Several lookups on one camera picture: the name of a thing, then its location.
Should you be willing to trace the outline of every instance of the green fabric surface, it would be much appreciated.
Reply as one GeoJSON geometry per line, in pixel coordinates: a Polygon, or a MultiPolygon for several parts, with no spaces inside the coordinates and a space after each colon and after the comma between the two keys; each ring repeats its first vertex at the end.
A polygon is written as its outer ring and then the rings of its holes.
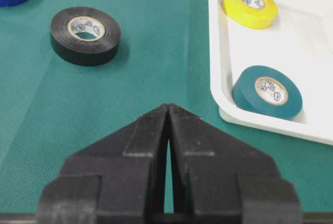
{"type": "MultiPolygon", "coordinates": [[[[30,0],[0,8],[0,212],[34,212],[67,156],[174,102],[270,154],[304,210],[333,209],[333,147],[223,121],[210,93],[208,0],[30,0]],[[122,29],[99,67],[59,58],[50,22],[87,6],[122,29]]],[[[165,211],[172,211],[170,156],[165,211]]]]}

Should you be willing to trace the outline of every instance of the tape label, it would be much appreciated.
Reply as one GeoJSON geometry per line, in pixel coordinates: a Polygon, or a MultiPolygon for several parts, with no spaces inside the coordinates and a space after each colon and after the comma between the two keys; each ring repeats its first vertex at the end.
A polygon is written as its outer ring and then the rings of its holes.
{"type": "Polygon", "coordinates": [[[265,7],[264,0],[242,0],[246,5],[254,9],[263,9],[265,7]]]}
{"type": "Polygon", "coordinates": [[[281,106],[288,101],[288,91],[274,78],[259,77],[254,86],[258,95],[270,104],[281,106]]]}
{"type": "Polygon", "coordinates": [[[105,35],[105,26],[92,17],[79,16],[70,20],[68,23],[68,31],[77,39],[82,41],[96,41],[105,35]],[[80,38],[77,33],[90,33],[95,38],[84,39],[80,38]]]}

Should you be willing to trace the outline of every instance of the white tray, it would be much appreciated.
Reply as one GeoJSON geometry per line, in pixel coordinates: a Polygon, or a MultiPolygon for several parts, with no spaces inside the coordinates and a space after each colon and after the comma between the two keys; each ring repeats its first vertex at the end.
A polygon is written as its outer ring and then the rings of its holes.
{"type": "Polygon", "coordinates": [[[266,30],[229,19],[209,0],[211,92],[228,122],[333,144],[333,0],[274,0],[279,15],[266,30]],[[292,120],[236,107],[232,90],[252,65],[281,71],[299,88],[303,109],[292,120]]]}

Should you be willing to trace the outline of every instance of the yellow electrical tape roll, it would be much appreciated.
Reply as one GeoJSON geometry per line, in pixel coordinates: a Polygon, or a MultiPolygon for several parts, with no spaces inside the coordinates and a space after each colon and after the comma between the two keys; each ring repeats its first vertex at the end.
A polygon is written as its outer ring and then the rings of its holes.
{"type": "Polygon", "coordinates": [[[223,0],[222,7],[231,19],[251,29],[268,28],[278,14],[273,0],[223,0]]]}

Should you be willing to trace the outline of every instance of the teal electrical tape roll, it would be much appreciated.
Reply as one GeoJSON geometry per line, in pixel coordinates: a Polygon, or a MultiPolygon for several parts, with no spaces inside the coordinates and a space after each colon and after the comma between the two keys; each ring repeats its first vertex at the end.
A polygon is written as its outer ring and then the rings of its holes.
{"type": "Polygon", "coordinates": [[[279,118],[292,118],[302,109],[303,100],[296,85],[269,67],[245,69],[233,88],[237,107],[279,118]]]}

